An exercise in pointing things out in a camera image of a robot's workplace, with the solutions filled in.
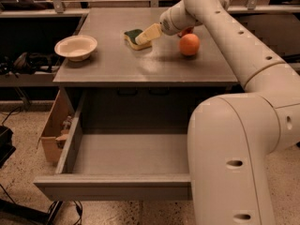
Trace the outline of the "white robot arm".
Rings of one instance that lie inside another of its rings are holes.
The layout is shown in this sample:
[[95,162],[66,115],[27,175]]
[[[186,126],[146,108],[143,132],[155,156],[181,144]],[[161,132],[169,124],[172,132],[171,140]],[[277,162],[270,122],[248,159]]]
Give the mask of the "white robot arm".
[[160,16],[164,34],[203,24],[243,87],[190,117],[187,157],[197,225],[276,225],[268,154],[300,141],[300,77],[219,0],[182,0]]

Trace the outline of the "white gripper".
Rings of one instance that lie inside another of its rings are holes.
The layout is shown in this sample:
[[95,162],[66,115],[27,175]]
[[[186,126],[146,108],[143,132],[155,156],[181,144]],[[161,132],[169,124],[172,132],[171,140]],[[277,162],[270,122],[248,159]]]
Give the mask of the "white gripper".
[[187,28],[201,25],[198,20],[187,12],[184,1],[180,1],[164,11],[160,15],[159,24],[154,23],[146,28],[135,37],[135,42],[138,45],[142,45],[153,39],[160,38],[162,32],[165,35],[173,36]]

